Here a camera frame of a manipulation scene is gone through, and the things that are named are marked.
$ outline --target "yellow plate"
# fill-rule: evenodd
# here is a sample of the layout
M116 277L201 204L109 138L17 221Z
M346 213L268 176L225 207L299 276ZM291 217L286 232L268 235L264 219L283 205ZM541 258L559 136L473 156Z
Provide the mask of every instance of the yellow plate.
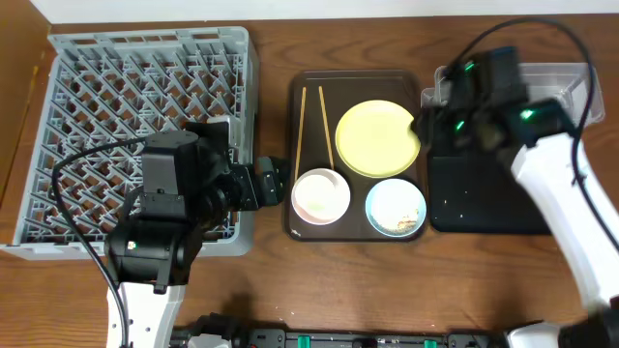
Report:
M419 138L410 129L413 116L390 101L364 101L341 117L336 147L355 172L387 178L408 168L419 155Z

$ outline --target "white wall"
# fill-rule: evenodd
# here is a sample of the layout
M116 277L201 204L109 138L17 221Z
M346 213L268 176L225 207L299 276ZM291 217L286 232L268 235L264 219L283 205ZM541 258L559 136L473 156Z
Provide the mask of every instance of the white wall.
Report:
M31 0L52 24L619 13L619 0Z

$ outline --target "black tray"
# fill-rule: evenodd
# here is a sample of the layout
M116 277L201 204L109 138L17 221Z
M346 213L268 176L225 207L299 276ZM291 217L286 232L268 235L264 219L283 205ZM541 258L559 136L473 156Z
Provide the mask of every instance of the black tray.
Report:
M306 91L305 121L301 146L299 176L314 168L329 168L329 153L324 135L318 86L322 86L335 170L346 180L351 190L351 202L346 213L336 222L316 226L304 222L292 208L290 193L294 185L294 166L299 136L301 97ZM335 142L339 119L352 106L365 101L395 102L413 116L419 115L420 90L415 76L406 71L341 71L303 72L291 86L288 150L291 158L290 185L284 203L284 230L298 241L313 242L409 242L423 234L426 225L409 237L385 236L376 231L366 217L366 197L369 190L384 179L371 179L350 169L339 157ZM394 178L415 184L425 195L422 179L425 168L420 154L413 164Z

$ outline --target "dish rack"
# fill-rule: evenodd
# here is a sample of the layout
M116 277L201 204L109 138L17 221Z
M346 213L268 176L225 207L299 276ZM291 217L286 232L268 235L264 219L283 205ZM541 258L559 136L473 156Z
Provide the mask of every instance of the dish rack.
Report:
M233 162L251 163L258 58L242 27L53 35L55 58L14 240L0 249L30 260L88 258L51 198L51 170L70 155L118 140L226 122ZM125 194L141 185L143 145L75 161L61 192L99 255ZM139 202L133 211L139 210ZM246 253L253 213L205 232L198 256Z

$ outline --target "chopstick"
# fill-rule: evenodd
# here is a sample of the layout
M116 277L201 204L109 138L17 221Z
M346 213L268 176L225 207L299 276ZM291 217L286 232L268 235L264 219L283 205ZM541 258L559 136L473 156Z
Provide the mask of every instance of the chopstick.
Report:
M303 119L306 114L306 87L303 87L303 95L301 96L301 121L299 125L299 139L297 139L297 162L294 169L294 181L299 178L299 162L301 161L301 138L303 137Z
M322 86L318 86L320 93L320 106L322 107L322 122L325 125L325 136L327 137L327 151L329 151L329 163L331 170L335 170L333 165L333 151L331 151L331 135L329 134L329 123L327 122L327 110L325 110L325 97L322 95Z

